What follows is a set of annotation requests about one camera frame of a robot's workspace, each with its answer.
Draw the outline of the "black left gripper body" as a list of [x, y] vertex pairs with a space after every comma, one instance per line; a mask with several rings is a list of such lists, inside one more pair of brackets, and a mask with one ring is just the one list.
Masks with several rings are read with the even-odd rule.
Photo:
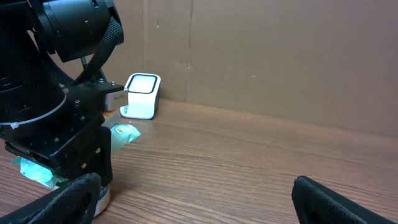
[[96, 173], [107, 186], [113, 173], [111, 130], [102, 126], [104, 96], [124, 86], [86, 82], [62, 90], [59, 104], [42, 116], [1, 122], [6, 150], [68, 180]]

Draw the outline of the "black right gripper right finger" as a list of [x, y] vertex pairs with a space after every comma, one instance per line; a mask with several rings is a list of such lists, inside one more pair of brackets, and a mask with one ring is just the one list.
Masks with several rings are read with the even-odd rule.
[[292, 201], [300, 224], [395, 224], [304, 175], [294, 180]]

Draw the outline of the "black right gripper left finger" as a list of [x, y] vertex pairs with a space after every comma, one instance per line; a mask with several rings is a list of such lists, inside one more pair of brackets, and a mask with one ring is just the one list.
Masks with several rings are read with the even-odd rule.
[[1, 224], [89, 224], [94, 219], [100, 188], [98, 174], [85, 174], [1, 217]]

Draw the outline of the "green lidded can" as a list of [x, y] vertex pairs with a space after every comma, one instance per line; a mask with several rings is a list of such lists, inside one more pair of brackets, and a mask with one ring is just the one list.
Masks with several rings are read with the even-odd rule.
[[100, 193], [99, 193], [99, 199], [96, 204], [96, 210], [94, 217], [97, 217], [99, 214], [101, 214], [109, 205], [110, 201], [110, 190], [109, 190], [110, 185], [107, 185], [106, 187], [101, 187]]

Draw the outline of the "teal snack bag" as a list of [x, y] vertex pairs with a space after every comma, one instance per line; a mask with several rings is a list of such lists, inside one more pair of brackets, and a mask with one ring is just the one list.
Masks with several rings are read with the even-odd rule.
[[[112, 153], [119, 151], [126, 144], [132, 143], [141, 135], [140, 132], [130, 124], [115, 124], [110, 130]], [[51, 189], [56, 186], [61, 186], [61, 184], [68, 181], [68, 179], [52, 174], [49, 169], [20, 156], [17, 156], [11, 164], [19, 166], [19, 171], [24, 177]]]

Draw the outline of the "orange tissue pack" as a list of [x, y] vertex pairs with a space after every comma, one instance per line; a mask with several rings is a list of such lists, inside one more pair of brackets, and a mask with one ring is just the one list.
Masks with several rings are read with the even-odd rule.
[[104, 111], [103, 112], [104, 123], [102, 126], [112, 128], [115, 124], [119, 123], [120, 112], [119, 110]]

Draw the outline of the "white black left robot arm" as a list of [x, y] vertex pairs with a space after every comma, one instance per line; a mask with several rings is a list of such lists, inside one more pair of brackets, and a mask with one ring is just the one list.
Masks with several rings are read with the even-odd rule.
[[1, 139], [53, 174], [113, 178], [104, 112], [127, 104], [102, 66], [124, 41], [112, 0], [1, 2]]

